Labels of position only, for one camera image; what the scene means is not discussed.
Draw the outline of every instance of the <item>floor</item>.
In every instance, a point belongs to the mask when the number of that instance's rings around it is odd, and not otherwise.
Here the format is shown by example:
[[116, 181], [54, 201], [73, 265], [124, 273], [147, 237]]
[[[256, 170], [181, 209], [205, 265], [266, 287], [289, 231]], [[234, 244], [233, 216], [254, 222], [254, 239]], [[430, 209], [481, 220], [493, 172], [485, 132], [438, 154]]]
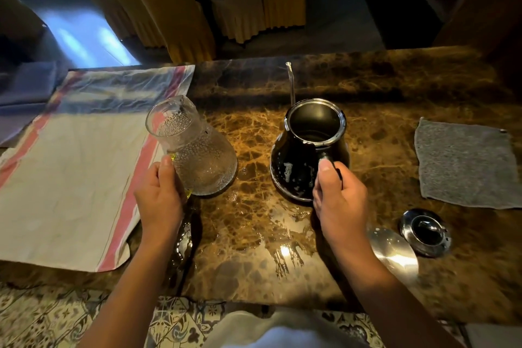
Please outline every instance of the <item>floor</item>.
[[[8, 348], [74, 347], [100, 312], [107, 294], [50, 286], [16, 288], [0, 284], [0, 346]], [[160, 297], [145, 348], [197, 348], [227, 313], [244, 310], [264, 318], [273, 308], [255, 304], [194, 302]], [[384, 348], [368, 315], [315, 311], [347, 335], [373, 348]], [[456, 325], [443, 323], [464, 346]]]
[[[49, 27], [25, 49], [36, 60], [64, 59], [71, 68], [170, 62], [165, 49], [120, 42], [90, 0], [23, 0]], [[218, 59], [384, 49], [364, 0], [307, 0], [307, 25], [267, 30], [244, 47], [217, 39]]]

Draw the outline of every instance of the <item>gray microfiber cloth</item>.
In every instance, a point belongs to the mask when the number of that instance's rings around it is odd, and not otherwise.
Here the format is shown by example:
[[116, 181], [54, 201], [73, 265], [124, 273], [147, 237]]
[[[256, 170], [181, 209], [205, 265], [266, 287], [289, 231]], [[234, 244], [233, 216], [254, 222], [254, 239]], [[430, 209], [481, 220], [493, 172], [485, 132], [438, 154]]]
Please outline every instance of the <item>gray microfiber cloth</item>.
[[421, 118], [415, 150], [422, 197], [461, 206], [522, 207], [510, 138], [498, 128]]

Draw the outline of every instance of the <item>patterned tile floor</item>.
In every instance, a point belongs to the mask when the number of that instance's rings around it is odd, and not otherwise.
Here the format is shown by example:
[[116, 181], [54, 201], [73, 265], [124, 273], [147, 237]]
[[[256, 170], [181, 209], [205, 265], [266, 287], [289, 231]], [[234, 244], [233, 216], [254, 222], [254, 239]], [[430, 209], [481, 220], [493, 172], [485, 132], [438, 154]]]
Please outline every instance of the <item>patterned tile floor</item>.
[[[70, 348], [92, 324], [107, 294], [39, 286], [18, 289], [0, 283], [0, 347]], [[229, 312], [244, 310], [258, 317], [273, 308], [255, 304], [193, 302], [183, 297], [160, 297], [145, 348], [197, 348], [213, 327]], [[317, 317], [370, 347], [382, 348], [369, 317], [360, 313], [315, 311]], [[460, 328], [444, 324], [464, 344]]]

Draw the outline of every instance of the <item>white dish towel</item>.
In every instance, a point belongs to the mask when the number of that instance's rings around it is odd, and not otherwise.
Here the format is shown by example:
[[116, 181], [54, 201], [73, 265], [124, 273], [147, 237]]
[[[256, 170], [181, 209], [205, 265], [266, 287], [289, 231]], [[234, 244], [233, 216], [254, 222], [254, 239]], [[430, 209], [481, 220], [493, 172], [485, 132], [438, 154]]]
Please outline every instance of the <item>white dish towel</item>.
[[100, 272], [130, 256], [133, 191], [161, 148], [148, 110], [186, 95], [194, 66], [70, 72], [0, 157], [0, 259]]

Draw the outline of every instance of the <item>forearm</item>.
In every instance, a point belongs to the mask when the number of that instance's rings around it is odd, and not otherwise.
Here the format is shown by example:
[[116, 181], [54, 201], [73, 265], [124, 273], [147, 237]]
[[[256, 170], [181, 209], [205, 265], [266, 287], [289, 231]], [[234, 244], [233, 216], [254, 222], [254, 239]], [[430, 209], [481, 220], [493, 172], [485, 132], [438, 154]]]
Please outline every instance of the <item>forearm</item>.
[[461, 348], [422, 304], [375, 257], [369, 242], [357, 256], [336, 253], [357, 298], [387, 348]]
[[143, 347], [172, 245], [142, 241], [79, 348]]

